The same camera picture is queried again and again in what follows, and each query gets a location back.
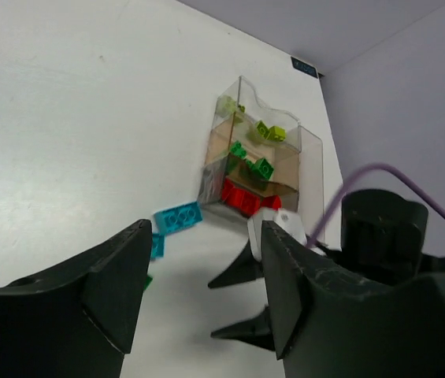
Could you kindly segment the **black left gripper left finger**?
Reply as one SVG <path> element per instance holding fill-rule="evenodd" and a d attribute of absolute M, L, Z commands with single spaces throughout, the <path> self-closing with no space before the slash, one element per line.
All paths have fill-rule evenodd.
<path fill-rule="evenodd" d="M 146 287 L 152 227 L 0 287 L 0 377 L 118 377 Z"/>

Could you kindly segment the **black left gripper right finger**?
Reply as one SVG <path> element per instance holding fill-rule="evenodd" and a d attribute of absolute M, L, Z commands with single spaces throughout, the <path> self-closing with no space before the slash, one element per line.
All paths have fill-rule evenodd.
<path fill-rule="evenodd" d="M 288 377 L 445 377 L 445 273 L 388 286 L 268 222 L 261 261 Z"/>

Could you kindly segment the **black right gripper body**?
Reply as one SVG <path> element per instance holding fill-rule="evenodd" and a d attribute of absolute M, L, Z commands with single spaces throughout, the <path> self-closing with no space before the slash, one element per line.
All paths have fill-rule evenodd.
<path fill-rule="evenodd" d="M 394 286 L 421 273 L 445 272 L 445 257 L 422 252 L 428 209 L 396 193 L 364 189 L 344 196 L 341 249 L 324 248 L 337 264 Z"/>

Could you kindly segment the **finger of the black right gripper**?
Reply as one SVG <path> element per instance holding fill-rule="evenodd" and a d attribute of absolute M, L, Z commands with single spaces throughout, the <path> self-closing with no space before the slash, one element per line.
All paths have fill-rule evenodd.
<path fill-rule="evenodd" d="M 252 254 L 247 243 L 236 259 L 218 276 L 208 283 L 208 288 L 229 287 L 261 279 L 264 276 L 262 264 Z"/>
<path fill-rule="evenodd" d="M 212 331 L 210 337 L 240 341 L 269 351 L 275 350 L 268 306 L 255 317 Z"/>

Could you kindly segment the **red long lego brick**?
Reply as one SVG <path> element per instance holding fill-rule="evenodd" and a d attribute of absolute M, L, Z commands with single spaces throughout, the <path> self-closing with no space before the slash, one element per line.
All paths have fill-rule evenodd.
<path fill-rule="evenodd" d="M 227 178 L 224 179 L 221 200 L 225 205 L 237 210 L 245 217 L 253 216 L 261 206 L 260 197 L 241 187 L 237 187 Z"/>

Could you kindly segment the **green small lego brick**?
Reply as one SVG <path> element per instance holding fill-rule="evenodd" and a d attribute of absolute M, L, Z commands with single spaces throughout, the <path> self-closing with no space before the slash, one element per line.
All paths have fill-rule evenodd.
<path fill-rule="evenodd" d="M 251 172 L 261 180 L 268 181 L 274 173 L 274 167 L 265 157 L 261 157 L 250 165 Z"/>
<path fill-rule="evenodd" d="M 146 289 L 150 286 L 150 284 L 152 283 L 152 281 L 153 281 L 153 277 L 150 276 L 150 275 L 148 275 L 148 276 L 146 277 L 146 283 L 145 283 L 144 290 L 146 290 Z"/>

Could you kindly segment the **blue small lego brick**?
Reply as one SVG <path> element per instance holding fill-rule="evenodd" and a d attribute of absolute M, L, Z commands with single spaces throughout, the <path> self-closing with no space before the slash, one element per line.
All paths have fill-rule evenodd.
<path fill-rule="evenodd" d="M 164 257 L 165 237 L 158 233 L 152 234 L 151 261 Z"/>

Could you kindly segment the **blue long lego brick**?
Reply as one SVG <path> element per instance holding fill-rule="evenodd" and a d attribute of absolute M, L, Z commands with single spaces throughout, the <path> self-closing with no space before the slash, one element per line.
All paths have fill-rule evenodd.
<path fill-rule="evenodd" d="M 154 220 L 160 234 L 170 235 L 202 222 L 202 213 L 197 202 L 189 202 L 156 212 Z"/>

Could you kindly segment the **green long lego brick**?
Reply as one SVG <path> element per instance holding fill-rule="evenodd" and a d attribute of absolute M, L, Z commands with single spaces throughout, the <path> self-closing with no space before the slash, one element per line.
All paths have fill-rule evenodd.
<path fill-rule="evenodd" d="M 229 148 L 228 171 L 231 172 L 234 168 L 236 168 L 239 161 L 244 161 L 249 167 L 253 165 L 253 162 L 247 158 L 247 151 L 241 142 L 236 140 Z"/>

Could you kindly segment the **red curved lego piece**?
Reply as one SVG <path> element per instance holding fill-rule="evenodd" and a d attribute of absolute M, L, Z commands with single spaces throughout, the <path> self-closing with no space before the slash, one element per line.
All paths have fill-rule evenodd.
<path fill-rule="evenodd" d="M 282 207 L 282 201 L 279 195 L 271 195 L 261 200 L 261 208 L 278 210 Z"/>

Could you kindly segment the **lime sloped lego brick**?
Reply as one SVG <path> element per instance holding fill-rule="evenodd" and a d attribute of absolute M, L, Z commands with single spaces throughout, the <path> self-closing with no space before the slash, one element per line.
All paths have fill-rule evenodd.
<path fill-rule="evenodd" d="M 253 144 L 260 145 L 268 140 L 269 128 L 263 120 L 257 121 L 251 125 L 247 130 L 247 138 Z"/>

